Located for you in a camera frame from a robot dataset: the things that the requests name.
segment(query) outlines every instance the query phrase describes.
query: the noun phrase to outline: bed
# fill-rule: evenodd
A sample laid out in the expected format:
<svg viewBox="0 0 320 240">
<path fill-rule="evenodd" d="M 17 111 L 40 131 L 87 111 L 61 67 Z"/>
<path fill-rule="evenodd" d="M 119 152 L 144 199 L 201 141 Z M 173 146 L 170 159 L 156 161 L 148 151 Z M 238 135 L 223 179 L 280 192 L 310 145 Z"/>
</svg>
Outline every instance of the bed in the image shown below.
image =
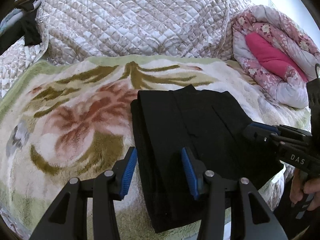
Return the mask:
<svg viewBox="0 0 320 240">
<path fill-rule="evenodd" d="M 227 90 L 254 121 L 310 130 L 308 109 L 280 105 L 230 60 L 231 27 L 250 5 L 249 0 L 43 0 L 37 15 L 43 42 L 28 48 L 22 38 L 0 56 L 5 95 L 0 102 L 0 143 L 5 149 L 0 154 L 0 213 L 7 225 L 28 239 L 70 177 L 95 177 L 124 156 L 134 145 L 127 102 L 139 89 L 173 90 L 193 84 L 197 89 Z M 57 109 L 81 109 L 83 102 L 94 103 L 89 102 L 92 95 L 110 97 L 112 87 L 122 91 L 114 95 L 116 102 L 126 102 L 121 121 L 107 124 L 106 130 L 89 128 L 82 139 L 92 147 L 68 142 L 57 146 L 71 132 L 59 126 L 63 115 Z M 113 107 L 110 114 L 116 116 Z M 76 116 L 76 111 L 68 114 Z M 96 155 L 99 136 L 107 136 L 109 152 Z M 43 149 L 47 142 L 48 152 Z M 199 222 L 154 234 L 138 169 L 129 195 L 116 203 L 122 239 L 196 239 Z M 284 164 L 260 189 L 271 209 L 278 205 L 292 172 Z M 92 209 L 88 212 L 90 220 Z M 227 212 L 225 223 L 229 221 Z M 92 239 L 92 223 L 88 225 Z M 137 228 L 134 233 L 128 231 L 132 227 Z"/>
</svg>

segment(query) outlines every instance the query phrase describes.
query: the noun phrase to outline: blue gripper pad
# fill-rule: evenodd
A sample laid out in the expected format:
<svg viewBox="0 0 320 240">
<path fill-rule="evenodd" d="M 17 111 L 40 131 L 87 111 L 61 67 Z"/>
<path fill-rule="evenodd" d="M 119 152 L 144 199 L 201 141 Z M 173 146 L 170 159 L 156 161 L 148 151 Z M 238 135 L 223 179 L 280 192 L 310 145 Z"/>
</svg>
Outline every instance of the blue gripper pad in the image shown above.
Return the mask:
<svg viewBox="0 0 320 240">
<path fill-rule="evenodd" d="M 122 175 L 122 179 L 121 179 L 121 189 L 120 189 L 120 197 L 121 199 L 124 198 L 125 195 L 128 194 L 129 191 L 129 187 L 131 184 L 131 180 L 132 180 L 132 176 L 133 176 L 133 172 L 134 172 L 134 168 L 137 164 L 137 149 L 134 148 L 132 151 L 132 154 L 129 158 L 128 164 L 124 170 L 124 173 Z"/>
<path fill-rule="evenodd" d="M 183 169 L 186 174 L 190 193 L 191 195 L 193 195 L 195 200 L 198 200 L 200 197 L 200 194 L 198 191 L 198 181 L 185 148 L 183 148 L 181 151 L 181 159 L 182 159 Z"/>
<path fill-rule="evenodd" d="M 264 129 L 264 130 L 269 130 L 270 132 L 274 132 L 277 135 L 281 134 L 281 132 L 276 127 L 274 127 L 272 125 L 267 125 L 267 124 L 259 123 L 259 122 L 253 122 L 250 125 L 254 126 L 254 127 L 258 127 L 258 128 Z"/>
</svg>

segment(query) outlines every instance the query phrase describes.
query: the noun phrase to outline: human hand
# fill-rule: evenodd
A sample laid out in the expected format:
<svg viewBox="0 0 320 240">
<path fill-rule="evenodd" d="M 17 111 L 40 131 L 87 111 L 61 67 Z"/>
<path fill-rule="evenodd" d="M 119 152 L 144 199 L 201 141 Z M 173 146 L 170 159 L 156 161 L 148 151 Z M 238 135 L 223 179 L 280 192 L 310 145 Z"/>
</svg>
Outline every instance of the human hand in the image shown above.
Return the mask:
<svg viewBox="0 0 320 240">
<path fill-rule="evenodd" d="M 303 199 L 303 193 L 311 194 L 315 193 L 315 196 L 310 203 L 308 210 L 315 210 L 320 206 L 320 178 L 310 179 L 304 185 L 300 179 L 300 170 L 295 169 L 292 179 L 290 200 L 293 204 L 301 201 Z"/>
</svg>

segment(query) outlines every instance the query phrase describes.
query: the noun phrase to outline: floral blanket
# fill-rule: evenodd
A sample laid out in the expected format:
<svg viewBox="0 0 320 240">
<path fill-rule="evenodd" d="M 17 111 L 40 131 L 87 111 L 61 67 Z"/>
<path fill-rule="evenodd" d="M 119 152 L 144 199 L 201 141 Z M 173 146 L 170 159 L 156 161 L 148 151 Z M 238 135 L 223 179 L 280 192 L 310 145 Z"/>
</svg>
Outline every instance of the floral blanket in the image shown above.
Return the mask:
<svg viewBox="0 0 320 240">
<path fill-rule="evenodd" d="M 233 25 L 234 57 L 246 73 L 277 102 L 297 108 L 308 106 L 306 82 L 293 66 L 288 66 L 282 79 L 259 64 L 245 40 L 252 32 L 287 54 L 309 81 L 316 78 L 315 65 L 320 63 L 320 51 L 313 40 L 287 15 L 264 5 L 248 8 Z"/>
<path fill-rule="evenodd" d="M 307 109 L 276 103 L 235 61 L 126 56 L 53 66 L 40 60 L 0 102 L 0 205 L 8 211 L 6 221 L 23 226 L 27 239 L 71 177 L 94 178 L 134 146 L 130 103 L 138 90 L 176 90 L 189 84 L 229 91 L 257 122 L 298 128 L 310 122 Z M 272 209 L 282 195 L 284 176 L 283 171 L 260 189 Z M 92 202 L 88 207 L 93 239 Z M 128 196 L 115 201 L 115 210 L 121 239 L 185 239 L 199 230 L 197 222 L 154 233 L 139 166 Z"/>
</svg>

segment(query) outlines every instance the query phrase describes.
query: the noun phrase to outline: black folded cloth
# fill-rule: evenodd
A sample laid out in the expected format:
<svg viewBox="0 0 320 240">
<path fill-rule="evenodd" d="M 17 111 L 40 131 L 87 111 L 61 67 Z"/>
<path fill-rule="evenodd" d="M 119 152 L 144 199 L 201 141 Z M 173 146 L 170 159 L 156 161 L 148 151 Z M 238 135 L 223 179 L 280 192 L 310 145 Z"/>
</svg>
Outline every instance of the black folded cloth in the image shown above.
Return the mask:
<svg viewBox="0 0 320 240">
<path fill-rule="evenodd" d="M 190 147 L 207 169 L 226 179 L 247 177 L 257 189 L 283 168 L 270 149 L 242 136 L 252 120 L 229 92 L 198 91 L 192 85 L 139 91 L 131 112 L 144 198 L 156 233 L 200 220 L 206 207 L 190 195 L 183 147 Z"/>
<path fill-rule="evenodd" d="M 38 45 L 42 42 L 36 28 L 36 14 L 37 10 L 26 14 L 0 36 L 0 55 L 22 36 L 25 38 L 25 46 Z"/>
<path fill-rule="evenodd" d="M 33 5 L 33 3 L 35 1 L 36 0 L 26 0 L 26 1 L 22 2 L 21 4 L 17 5 L 16 8 L 25 10 L 26 12 L 32 12 L 35 9 L 35 7 Z"/>
</svg>

